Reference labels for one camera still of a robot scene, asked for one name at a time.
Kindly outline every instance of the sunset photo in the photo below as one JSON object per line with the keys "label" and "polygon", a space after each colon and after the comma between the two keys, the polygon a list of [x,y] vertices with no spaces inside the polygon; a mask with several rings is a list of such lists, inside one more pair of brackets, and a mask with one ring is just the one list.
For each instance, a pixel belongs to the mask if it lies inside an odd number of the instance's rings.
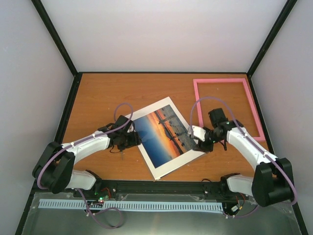
{"label": "sunset photo", "polygon": [[196,145],[170,105],[140,117],[134,123],[155,168],[179,157]]}

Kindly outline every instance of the gray metal surface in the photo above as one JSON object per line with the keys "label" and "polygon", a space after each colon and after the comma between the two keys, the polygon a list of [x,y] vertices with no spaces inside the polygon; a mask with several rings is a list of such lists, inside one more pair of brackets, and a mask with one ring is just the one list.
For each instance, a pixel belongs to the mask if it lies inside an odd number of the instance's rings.
{"label": "gray metal surface", "polygon": [[[86,217],[83,210],[37,208],[40,198],[56,197],[72,199],[71,195],[64,193],[35,195],[23,235],[301,234],[291,207],[285,204],[261,208],[255,214],[244,219],[225,219],[223,215],[216,213],[124,211],[124,224],[118,229],[105,230],[97,225],[92,218]],[[248,212],[253,207],[254,205],[246,202],[241,214]],[[115,211],[109,211],[98,215],[97,219],[103,223],[114,225],[118,223],[119,217]]]}

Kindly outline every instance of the orange sky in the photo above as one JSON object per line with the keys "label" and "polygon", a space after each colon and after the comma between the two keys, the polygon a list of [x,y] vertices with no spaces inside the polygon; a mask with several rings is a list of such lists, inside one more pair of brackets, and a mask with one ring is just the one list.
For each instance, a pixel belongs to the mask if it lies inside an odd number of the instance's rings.
{"label": "orange sky", "polygon": [[168,137],[165,135],[164,128],[161,124],[159,124],[159,120],[155,113],[151,113],[147,115],[147,118],[149,119],[149,122],[151,123],[151,126],[155,129],[156,133],[158,134],[159,138],[161,139],[161,142],[163,143],[163,146],[165,149],[169,151],[169,154],[172,156],[172,158],[178,157],[179,151],[177,150],[176,146],[172,141],[168,139]]}
{"label": "orange sky", "polygon": [[[166,119],[166,118],[167,118],[166,116],[164,116],[164,114],[163,114],[160,110],[157,110],[157,113],[160,115],[160,117],[161,117],[162,119]],[[166,122],[165,122],[165,125],[167,125],[167,129],[171,132],[171,134],[172,134],[173,136],[175,136],[175,135],[176,135],[176,134],[175,134],[175,131],[174,131],[173,128],[170,126],[169,121],[170,121],[170,120],[166,121]],[[186,150],[184,147],[182,147],[182,146],[180,147],[180,149],[183,151],[183,153],[187,152],[187,150]]]}

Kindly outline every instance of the light blue cable channel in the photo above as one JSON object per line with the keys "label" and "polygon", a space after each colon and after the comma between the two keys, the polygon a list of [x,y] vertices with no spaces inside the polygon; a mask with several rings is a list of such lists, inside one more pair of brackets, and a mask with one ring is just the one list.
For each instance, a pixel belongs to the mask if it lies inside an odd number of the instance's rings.
{"label": "light blue cable channel", "polygon": [[[116,207],[127,212],[209,212],[223,213],[218,202],[145,202],[145,201],[105,201],[103,205],[93,205],[93,210]],[[83,200],[40,199],[40,209],[86,209]]]}

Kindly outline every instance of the printed picture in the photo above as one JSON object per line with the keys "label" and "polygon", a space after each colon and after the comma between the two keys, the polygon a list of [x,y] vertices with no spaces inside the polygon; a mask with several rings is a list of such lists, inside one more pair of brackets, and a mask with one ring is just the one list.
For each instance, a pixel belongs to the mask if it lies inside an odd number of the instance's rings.
{"label": "printed picture", "polygon": [[155,168],[188,152],[196,145],[170,105],[140,117],[134,123]]}
{"label": "printed picture", "polygon": [[203,154],[193,150],[196,142],[187,134],[189,125],[170,97],[135,111],[132,121],[142,140],[138,148],[155,180]]}

